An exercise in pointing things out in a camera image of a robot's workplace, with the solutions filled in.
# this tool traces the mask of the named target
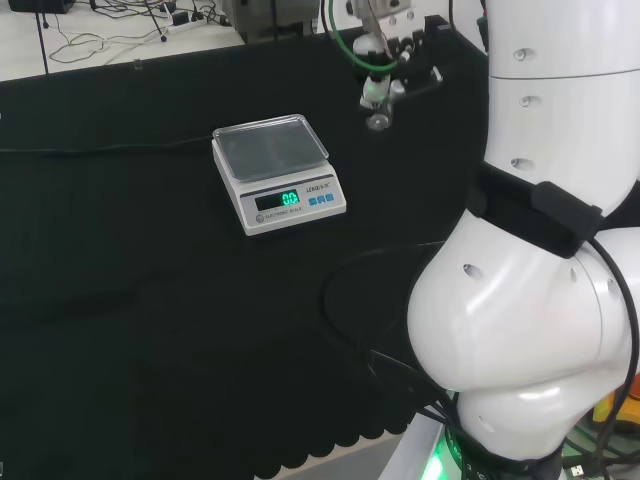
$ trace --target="black table surface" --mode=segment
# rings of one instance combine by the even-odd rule
[[[350,65],[318,38],[0,84],[3,148],[164,143],[303,114],[348,201],[344,215],[248,238],[207,142],[1,155],[6,478],[270,477],[404,431],[406,403],[328,340],[318,287],[359,252],[455,225],[486,132],[486,70],[471,57],[382,135],[365,127]],[[636,188],[609,226],[640,225],[639,205]],[[341,325],[397,315],[421,255],[351,272],[332,289]]]

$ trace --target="digital kitchen scale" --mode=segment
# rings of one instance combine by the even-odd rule
[[[302,115],[219,128],[213,157],[247,235],[347,210],[329,154]]]

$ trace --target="white robot link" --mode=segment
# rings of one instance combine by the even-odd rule
[[[640,175],[640,2],[487,0],[487,16],[485,166],[606,217]],[[640,228],[596,239],[640,305]],[[424,370],[460,392],[463,429],[516,461],[556,452],[629,368],[626,305],[594,248],[562,258],[468,210],[415,284],[408,328]]]

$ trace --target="black cable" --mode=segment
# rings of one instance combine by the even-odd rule
[[[608,465],[640,465],[640,450],[634,450],[618,458],[607,457],[606,460]]]
[[[440,415],[436,415],[435,413],[433,413],[430,410],[427,410],[426,408],[418,408],[416,410],[416,413],[419,413],[424,417],[430,418],[431,420],[435,420],[436,422],[439,422],[445,426],[449,426],[449,421],[446,418],[441,417]]]
[[[590,435],[588,432],[584,431],[578,425],[573,427],[573,429],[576,431],[576,433],[578,435],[586,438],[587,440],[593,442],[594,444],[597,442],[596,437],[594,437],[593,435]],[[621,450],[618,450],[617,448],[612,447],[611,445],[607,445],[605,447],[605,450],[607,450],[608,452],[613,453],[614,455],[618,455],[618,457],[620,457],[620,458],[640,457],[640,450],[634,450],[633,452],[625,453],[625,452],[623,452]]]
[[[325,0],[320,0],[320,19],[322,20],[322,28],[324,28],[325,36],[331,41],[331,34],[329,33],[329,27],[327,26],[327,14],[325,13]]]
[[[108,5],[96,5],[95,7],[91,4],[91,2],[85,2],[82,0],[76,1],[76,3],[84,3],[86,5],[92,5],[92,10],[99,14],[104,15],[105,17],[111,18],[112,20],[119,20],[121,18],[129,18],[136,16],[150,17],[153,14],[149,14],[148,10],[140,11],[136,10],[132,7],[145,8],[144,3],[123,3],[117,0],[105,0]],[[149,2],[149,6],[151,10],[159,9],[161,6],[161,2]],[[123,15],[111,15],[111,13],[123,13]]]
[[[421,372],[419,372],[415,368],[413,368],[413,367],[411,367],[409,365],[406,365],[406,364],[400,362],[399,360],[396,360],[393,357],[390,357],[388,355],[385,355],[385,354],[383,354],[381,352],[378,352],[378,351],[372,350],[372,349],[364,349],[366,351],[363,351],[363,348],[361,347],[359,342],[349,338],[344,332],[342,332],[342,330],[340,330],[337,327],[337,325],[335,325],[335,323],[331,320],[330,315],[328,314],[327,305],[326,305],[326,292],[327,292],[328,286],[331,284],[333,279],[345,267],[353,264],[354,262],[361,261],[361,260],[363,260],[365,258],[370,258],[370,257],[373,257],[373,256],[386,254],[386,253],[389,253],[391,251],[420,249],[420,248],[434,246],[434,245],[438,245],[438,244],[442,244],[442,243],[443,242],[433,242],[433,243],[425,243],[425,244],[410,245],[410,246],[378,248],[378,249],[369,250],[369,251],[366,251],[366,252],[361,252],[361,253],[358,253],[356,255],[353,255],[352,257],[347,258],[346,260],[341,262],[331,273],[329,273],[329,275],[327,275],[323,279],[323,281],[321,282],[320,288],[318,290],[318,310],[319,310],[319,313],[320,313],[321,320],[323,321],[325,327],[327,327],[329,332],[332,334],[332,337],[338,339],[340,341],[340,343],[342,344],[342,346],[346,347],[350,352],[355,354],[356,357],[362,356],[363,354],[368,353],[368,354],[370,354],[370,355],[372,355],[372,356],[374,356],[376,358],[379,358],[381,360],[387,361],[389,363],[393,363],[394,365],[403,368],[404,370],[406,370],[409,373],[411,373],[413,376],[415,376],[415,377],[419,378],[420,380],[422,380],[423,382],[427,383],[431,387],[432,391],[434,392],[434,394],[435,394],[435,396],[437,398],[437,401],[439,401],[440,405],[442,406],[442,407],[438,407],[438,409],[441,410],[442,413],[445,414],[446,420],[448,422],[450,422],[451,427],[458,427],[459,423],[460,423],[460,420],[458,418],[458,414],[457,414],[457,410],[455,408],[455,405],[453,404],[451,398],[449,398],[449,396],[447,395],[446,391],[442,387],[440,387],[440,385],[435,383],[426,374],[422,374]]]
[[[157,150],[170,150],[184,145],[190,145],[195,143],[204,143],[205,141],[211,141],[211,135],[206,137],[190,138],[188,140],[181,140],[179,142],[172,143],[160,143],[160,144],[115,144],[108,145],[106,147],[97,148],[85,148],[85,149],[57,149],[57,148],[0,148],[0,153],[7,154],[42,154],[42,155],[55,155],[55,156],[77,156],[77,155],[92,155],[95,153],[109,153],[117,152],[121,150],[142,150],[142,151],[157,151]]]
[[[575,443],[573,440],[571,440],[569,438],[565,438],[564,439],[564,443],[565,443],[565,445],[569,445],[576,452],[578,452],[578,453],[580,453],[582,455],[586,455],[586,456],[590,456],[590,457],[593,456],[593,452],[590,452],[586,448],[581,447],[580,445],[578,445],[577,443]]]
[[[271,0],[271,26],[273,27],[273,41],[278,41],[278,11],[276,0]]]
[[[456,32],[456,24],[453,21],[453,0],[449,0],[449,25],[451,25],[451,30]]]
[[[221,15],[216,12],[216,4],[214,2],[213,6],[211,5],[204,5],[202,7],[200,7],[200,11],[203,11],[205,8],[209,9],[209,12],[205,12],[207,14],[207,23],[208,22],[214,22],[217,23],[218,25],[222,25],[222,23],[220,22],[220,20],[217,20],[216,17],[221,17]]]
[[[44,10],[42,7],[42,0],[37,1],[37,5],[39,8],[36,10]],[[47,78],[49,78],[49,65],[47,64],[47,52],[44,49],[44,39],[42,38],[42,27],[40,26],[40,16],[38,12],[36,12],[36,23],[38,24],[38,36],[40,37],[40,50],[42,50],[42,61],[44,62],[44,72]]]
[[[591,246],[598,252],[598,254],[602,257],[602,260],[606,263],[609,270],[613,274],[613,278],[618,284],[618,288],[620,288],[620,292],[622,293],[622,298],[624,299],[624,303],[627,308],[627,314],[629,317],[629,327],[631,329],[631,358],[629,360],[629,368],[627,370],[627,376],[625,378],[624,383],[622,384],[621,391],[619,394],[615,395],[613,408],[607,419],[605,420],[602,430],[598,434],[597,442],[596,442],[596,457],[600,461],[600,464],[603,466],[603,476],[604,480],[611,480],[609,473],[606,469],[605,457],[604,457],[604,449],[609,441],[613,433],[613,428],[615,426],[616,418],[622,409],[622,405],[624,404],[627,397],[631,393],[631,389],[633,387],[633,381],[636,376],[636,370],[638,368],[638,360],[640,358],[640,333],[638,328],[638,314],[635,307],[635,303],[633,301],[633,296],[631,295],[631,291],[629,290],[629,285],[627,284],[624,275],[620,271],[620,268],[615,263],[609,252],[605,250],[605,248],[600,245],[595,238],[590,240],[589,243]]]

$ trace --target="electric cord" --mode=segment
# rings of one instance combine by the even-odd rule
[[[125,48],[124,50],[119,51],[114,56],[112,56],[109,60],[104,62],[103,65],[110,65],[112,62],[115,62],[121,56],[126,55],[126,54],[134,51],[136,48],[138,48],[138,47],[140,47],[142,45],[144,45],[144,43],[134,44],[133,46],[131,46],[129,48]]]
[[[594,444],[597,442],[596,437],[592,436],[591,434],[589,434],[588,432],[586,432],[585,430],[583,430],[582,428],[580,428],[578,425],[576,425],[573,430],[580,436],[586,438],[587,440],[593,442]],[[618,457],[620,458],[636,458],[636,457],[640,457],[640,450],[634,450],[632,452],[629,453],[625,453],[621,450],[618,450],[617,448],[612,447],[611,445],[607,445],[605,447],[605,450],[607,450],[610,453],[613,453],[614,455],[618,455]]]
[[[211,135],[207,135],[206,137],[196,137],[190,138],[187,140],[180,140],[178,142],[171,143],[160,143],[160,144],[115,144],[108,145],[106,147],[96,147],[96,148],[84,148],[84,149],[57,149],[57,148],[0,148],[0,154],[15,154],[15,155],[24,155],[24,154],[35,154],[35,155],[47,155],[47,156],[59,156],[59,157],[73,157],[78,155],[93,155],[99,153],[112,153],[112,152],[120,152],[126,150],[134,150],[134,151],[161,151],[161,150],[171,150],[178,147],[183,147],[186,145],[193,145],[197,143],[204,143],[205,141],[211,141]]]
[[[204,10],[206,8],[209,9],[209,12],[206,14],[206,18],[207,18],[207,23],[209,22],[214,22],[217,23],[218,25],[221,26],[225,26],[222,23],[222,15],[220,15],[217,11],[216,8],[218,8],[218,5],[216,4],[216,2],[214,0],[211,0],[212,5],[204,5],[202,7],[200,7],[200,10]]]
[[[607,252],[607,250],[600,244],[600,242],[593,238],[589,241],[589,243],[595,249],[598,255],[602,257],[602,260],[605,262],[609,270],[611,270],[613,278],[618,284],[618,288],[620,288],[622,298],[624,299],[624,303],[627,308],[629,327],[631,330],[631,358],[629,360],[627,375],[624,383],[622,384],[620,392],[615,395],[613,408],[609,412],[607,419],[604,421],[602,430],[600,430],[596,442],[595,455],[603,467],[602,473],[604,480],[611,480],[611,477],[609,476],[606,468],[604,450],[607,443],[609,442],[609,439],[611,438],[611,435],[613,434],[616,418],[618,417],[618,414],[620,413],[625,400],[629,397],[629,394],[631,393],[631,389],[633,387],[633,381],[635,380],[636,370],[638,368],[638,360],[640,359],[640,331],[638,327],[638,314],[635,303],[633,301],[633,295],[631,294],[629,285],[627,284],[624,275],[620,271],[620,268],[613,260],[609,252]]]
[[[325,14],[325,0],[320,0],[320,21],[322,22],[322,28],[324,28],[325,36],[331,41],[331,35],[329,27],[327,26],[327,15]]]
[[[430,243],[430,244],[419,244],[419,245],[408,246],[408,247],[379,248],[375,250],[361,252],[359,254],[356,254],[344,260],[342,263],[338,265],[338,267],[336,267],[336,269],[334,269],[329,275],[327,275],[324,278],[319,289],[319,311],[320,311],[320,317],[324,322],[325,326],[328,327],[329,331],[333,334],[334,337],[337,337],[340,339],[340,343],[342,343],[343,345],[346,345],[347,348],[351,350],[353,353],[355,353],[356,356],[361,355],[363,347],[362,345],[360,345],[360,342],[350,339],[346,334],[344,334],[344,332],[342,332],[337,327],[337,325],[331,320],[330,316],[328,315],[326,302],[325,302],[326,290],[328,288],[328,285],[331,283],[331,281],[335,278],[335,276],[340,271],[342,271],[346,266],[356,261],[360,261],[362,259],[372,257],[372,256],[378,256],[385,253],[389,253],[392,250],[423,248],[429,245],[436,245],[436,244],[442,244],[442,243],[443,242],[436,242],[436,243]],[[576,450],[580,454],[580,456],[577,458],[565,459],[564,464],[565,464],[565,467],[567,465],[576,466],[576,465],[580,465],[583,462],[585,463],[593,462],[595,460],[600,465],[600,468],[603,471],[603,478],[605,480],[611,480],[611,477],[607,472],[607,466],[637,465],[638,463],[640,463],[640,459],[638,458],[640,457],[640,451],[625,454],[624,452],[621,452],[608,445],[608,441],[613,432],[613,425],[614,425],[615,418],[617,417],[617,414],[619,413],[622,407],[622,403],[624,403],[624,399],[628,397],[631,391],[633,380],[635,378],[636,365],[638,364],[638,357],[639,357],[640,335],[638,334],[638,320],[637,320],[637,312],[635,310],[635,304],[633,302],[633,297],[631,296],[631,292],[626,283],[624,275],[620,271],[619,267],[616,265],[613,258],[611,258],[609,253],[604,249],[604,247],[602,247],[602,245],[600,245],[600,243],[597,240],[593,239],[590,243],[594,247],[596,252],[602,257],[603,261],[606,263],[608,268],[611,270],[614,276],[614,279],[618,283],[619,288],[622,292],[622,296],[625,301],[625,306],[628,311],[629,322],[630,322],[631,333],[632,333],[631,359],[629,363],[627,376],[622,387],[622,393],[616,397],[617,401],[614,404],[614,409],[611,411],[610,415],[607,417],[607,420],[605,421],[605,427],[600,432],[600,435],[598,435],[598,438],[594,439],[596,442],[595,452],[591,452],[586,448],[581,447],[580,445],[576,444],[570,439],[565,439],[564,443],[570,446],[571,448],[573,448],[574,450]],[[436,392],[436,394],[438,392],[440,393],[439,396],[440,398],[442,398],[442,400],[440,400],[439,398],[438,401],[440,401],[442,407],[438,406],[436,402],[433,402],[429,406],[434,408],[434,410],[436,410],[437,413],[434,413],[425,407],[418,408],[416,410],[416,413],[419,413],[421,415],[424,415],[428,418],[431,418],[435,421],[438,421],[440,423],[447,425],[447,428],[449,428],[453,433],[460,436],[461,438],[464,438],[466,441],[474,445],[474,447],[477,447],[480,451],[486,452],[486,449],[484,448],[483,445],[478,443],[475,439],[471,438],[460,427],[459,418],[457,417],[457,410],[455,406],[457,403],[455,401],[457,400],[457,395],[454,396],[455,400],[451,401],[451,399],[449,399],[449,397],[446,395],[446,392],[444,392],[444,390],[441,389],[439,385],[433,382],[433,380],[431,380],[428,377],[428,375],[426,374],[423,375],[421,372],[419,372],[415,368],[409,365],[406,365],[400,362],[399,360],[396,360],[376,350],[370,349],[368,353],[372,357],[379,358],[389,363],[392,363],[396,366],[399,366],[404,370],[412,373],[412,375],[417,375],[423,380],[427,381],[430,386],[434,387],[434,392]],[[370,371],[373,371],[375,374],[375,371],[373,370],[371,363],[367,364],[367,367],[369,368]],[[577,428],[577,430],[579,433],[582,432],[586,434],[586,432],[582,431],[579,428]],[[606,457],[604,455],[605,450],[614,455],[618,455],[618,458]]]
[[[90,2],[76,1],[76,3],[91,5],[92,10],[95,13],[99,15],[104,15],[105,17],[109,17],[112,20],[119,20],[121,18],[136,17],[136,16],[144,16],[144,17],[151,16],[149,15],[147,10],[136,10],[135,8],[133,8],[133,7],[142,8],[144,7],[144,5],[124,3],[124,2],[115,1],[115,0],[105,0],[105,1],[107,5],[97,5],[95,8]],[[152,10],[159,9],[160,2],[150,2],[149,6],[151,7]],[[112,13],[122,13],[123,15],[111,15]]]
[[[63,64],[69,64],[69,63],[80,62],[82,60],[87,60],[87,59],[93,57],[97,53],[106,52],[110,48],[111,44],[133,45],[134,47],[135,46],[144,45],[145,43],[148,42],[148,40],[146,42],[132,43],[132,42],[121,42],[121,41],[114,40],[114,39],[116,39],[116,38],[124,38],[124,39],[130,39],[130,40],[141,40],[141,39],[144,39],[144,38],[148,37],[152,33],[156,32],[156,30],[154,29],[154,30],[151,30],[150,32],[146,33],[145,35],[141,35],[139,37],[131,37],[131,36],[126,36],[126,35],[114,35],[114,36],[111,36],[111,37],[103,37],[102,35],[98,35],[96,33],[90,33],[90,32],[82,32],[82,33],[80,33],[80,32],[63,32],[62,29],[60,28],[60,19],[58,18],[57,14],[55,14],[55,19],[56,19],[56,24],[57,24],[57,30],[60,33],[60,35],[62,35],[64,37],[64,39],[66,40],[67,44],[61,46],[56,51],[50,53],[49,54],[49,59],[53,60],[54,62],[63,63]],[[67,35],[76,35],[76,36],[70,39],[69,37],[67,37]],[[83,42],[78,42],[77,41],[78,39],[83,38],[83,37],[94,37],[94,38],[92,38],[91,40],[85,40]],[[69,49],[69,48],[73,48],[73,47],[77,47],[77,46],[80,46],[80,45],[85,45],[85,44],[92,43],[92,42],[99,42],[100,43],[100,48],[97,49],[97,50],[94,50],[89,55],[86,55],[86,56],[81,57],[81,58],[76,58],[76,59],[73,59],[73,60],[60,60],[58,58],[55,58],[55,55],[57,55],[58,53],[62,52],[63,50],[66,50],[66,49]]]
[[[353,63],[355,63],[356,65],[364,69],[367,69],[370,72],[390,73],[392,70],[395,70],[395,68],[398,66],[398,62],[395,60],[388,65],[371,65],[370,63],[360,60],[358,56],[355,53],[353,53],[349,47],[347,47],[347,45],[344,43],[344,40],[342,39],[342,36],[340,35],[340,31],[336,27],[335,19],[333,18],[333,1],[334,0],[329,0],[329,23],[331,24],[331,30],[333,31],[333,34],[336,36],[336,42],[338,43],[342,51],[347,55],[347,57],[349,57],[349,59],[353,61]],[[324,16],[323,7],[324,7],[324,0],[321,0],[322,15]],[[323,26],[325,26],[326,24],[326,21],[324,19],[322,24]]]
[[[442,245],[444,242],[430,242],[423,243],[418,245],[411,246],[400,246],[400,247],[388,247],[388,248],[378,248],[374,250],[369,250],[365,252],[358,253],[353,255],[346,260],[342,261],[335,269],[333,269],[321,282],[320,288],[318,289],[318,310],[320,313],[320,319],[322,320],[324,326],[328,329],[331,337],[337,339],[339,343],[346,347],[348,351],[350,351],[356,358],[366,358],[369,360],[367,363],[367,367],[373,370],[371,360],[373,358],[377,358],[379,360],[391,363],[397,367],[400,367],[410,373],[412,376],[420,379],[425,385],[428,385],[433,392],[435,398],[440,403],[440,406],[434,407],[437,411],[443,414],[442,420],[446,421],[448,425],[452,427],[457,427],[460,424],[460,419],[458,417],[458,412],[456,410],[455,404],[452,399],[447,395],[446,391],[440,387],[437,383],[435,383],[428,375],[423,374],[416,370],[415,368],[393,358],[384,353],[378,352],[374,349],[363,348],[359,341],[349,338],[338,326],[332,321],[331,316],[329,315],[327,304],[326,304],[326,293],[329,285],[333,282],[336,276],[342,272],[346,267],[360,262],[364,259],[376,257],[380,255],[384,255],[394,251],[406,251],[406,250],[416,250],[422,249],[430,246]]]

